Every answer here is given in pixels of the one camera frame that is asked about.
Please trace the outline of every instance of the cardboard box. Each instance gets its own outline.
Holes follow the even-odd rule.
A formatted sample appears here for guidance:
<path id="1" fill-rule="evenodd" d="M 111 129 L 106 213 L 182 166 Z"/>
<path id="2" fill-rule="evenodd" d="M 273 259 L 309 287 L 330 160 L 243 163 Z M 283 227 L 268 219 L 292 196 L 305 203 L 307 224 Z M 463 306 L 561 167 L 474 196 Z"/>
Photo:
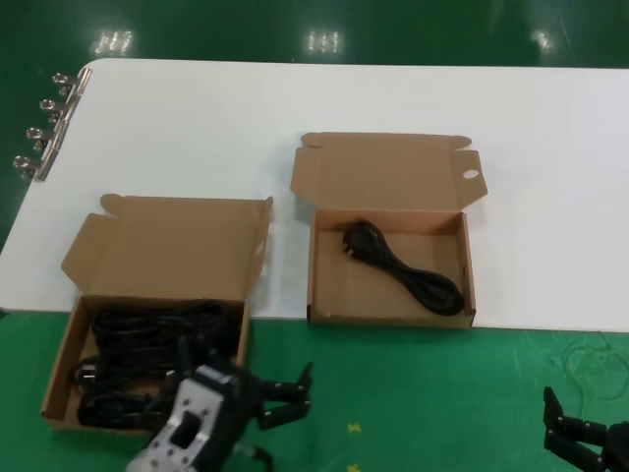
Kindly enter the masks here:
<path id="1" fill-rule="evenodd" d="M 476 313 L 467 219 L 487 193 L 479 154 L 461 136 L 316 133 L 302 136 L 292 190 L 314 204 L 308 319 L 315 323 L 468 327 Z M 406 265 L 433 270 L 462 291 L 453 317 L 425 309 L 390 274 L 343 252 L 366 219 Z"/>
<path id="2" fill-rule="evenodd" d="M 105 195 L 110 213 L 90 214 L 62 269 L 83 292 L 63 337 L 41 416 L 56 428 L 77 420 L 81 395 L 68 382 L 97 353 L 90 313 L 108 304 L 170 307 L 220 300 L 242 319 L 234 362 L 245 361 L 250 310 L 245 298 L 264 264 L 272 199 L 164 199 Z M 140 387 L 156 392 L 156 384 Z"/>

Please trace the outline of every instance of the binder clip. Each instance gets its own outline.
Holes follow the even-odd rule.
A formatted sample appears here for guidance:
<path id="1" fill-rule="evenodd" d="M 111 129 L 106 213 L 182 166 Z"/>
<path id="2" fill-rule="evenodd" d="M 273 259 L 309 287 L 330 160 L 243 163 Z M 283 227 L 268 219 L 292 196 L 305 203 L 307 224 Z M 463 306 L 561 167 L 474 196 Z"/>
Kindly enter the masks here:
<path id="1" fill-rule="evenodd" d="M 65 101 L 55 101 L 51 99 L 41 100 L 39 108 L 48 113 L 48 121 L 54 123 L 54 130 L 42 130 L 39 128 L 29 128 L 27 138 L 34 141 L 33 149 L 41 150 L 41 160 L 33 162 L 29 157 L 19 155 L 13 159 L 13 166 L 16 167 L 26 179 L 44 181 L 50 172 L 63 140 L 70 126 L 70 119 L 79 104 L 79 100 L 87 86 L 87 81 L 91 75 L 91 69 L 84 68 L 77 77 L 56 73 L 52 76 L 52 82 L 58 86 L 59 93 L 67 96 Z"/>

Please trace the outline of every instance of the green floor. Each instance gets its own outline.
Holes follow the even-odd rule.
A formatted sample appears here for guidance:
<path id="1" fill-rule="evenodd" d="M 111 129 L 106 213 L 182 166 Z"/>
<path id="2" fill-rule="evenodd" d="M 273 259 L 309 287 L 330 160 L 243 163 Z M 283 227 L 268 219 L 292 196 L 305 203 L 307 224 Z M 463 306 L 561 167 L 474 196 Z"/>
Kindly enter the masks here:
<path id="1" fill-rule="evenodd" d="M 2 246 L 27 189 L 11 162 L 29 153 L 26 128 L 45 126 L 37 104 L 53 93 L 54 72 L 123 50 L 135 58 L 626 68 L 629 1 L 6 0 L 0 44 Z M 2 470 L 122 471 L 143 443 L 55 433 L 38 418 L 66 320 L 0 322 Z M 255 322 L 250 367 L 290 380 L 314 361 L 314 408 L 304 422 L 263 435 L 251 428 L 247 438 L 273 450 L 279 471 L 574 470 L 542 448 L 542 387 L 555 387 L 568 414 L 626 420 L 625 359 L 629 336 L 618 334 Z M 348 431 L 356 423 L 361 431 Z M 227 468 L 259 470 L 239 459 Z"/>

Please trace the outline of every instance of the wire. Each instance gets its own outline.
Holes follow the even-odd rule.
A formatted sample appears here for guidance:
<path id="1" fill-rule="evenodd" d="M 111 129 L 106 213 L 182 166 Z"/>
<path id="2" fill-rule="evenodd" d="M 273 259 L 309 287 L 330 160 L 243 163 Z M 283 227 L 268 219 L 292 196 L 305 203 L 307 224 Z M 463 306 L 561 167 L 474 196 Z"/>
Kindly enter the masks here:
<path id="1" fill-rule="evenodd" d="M 96 312 L 91 330 L 98 355 L 80 361 L 70 381 L 83 391 L 77 411 L 85 426 L 156 429 L 168 419 L 179 381 L 204 364 L 210 352 L 229 360 L 238 350 L 241 318 L 222 303 L 183 309 L 123 306 Z M 136 394 L 157 381 L 156 395 Z"/>
<path id="2" fill-rule="evenodd" d="M 402 263 L 386 244 L 382 232 L 369 221 L 353 223 L 343 235 L 343 244 L 345 252 L 352 258 L 397 278 L 428 310 L 445 317 L 463 310 L 463 295 L 452 280 L 439 273 Z"/>

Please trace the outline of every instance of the white table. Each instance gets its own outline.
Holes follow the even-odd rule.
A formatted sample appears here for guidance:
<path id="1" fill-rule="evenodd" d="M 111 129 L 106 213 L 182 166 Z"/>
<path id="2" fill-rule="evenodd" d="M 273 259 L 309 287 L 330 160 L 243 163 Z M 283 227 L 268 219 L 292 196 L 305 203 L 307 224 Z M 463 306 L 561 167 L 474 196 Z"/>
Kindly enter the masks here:
<path id="1" fill-rule="evenodd" d="M 489 194 L 467 209 L 476 326 L 629 331 L 629 71 L 104 59 L 0 256 L 0 307 L 68 312 L 61 271 L 105 193 L 274 198 L 254 316 L 305 316 L 306 132 L 459 134 Z"/>

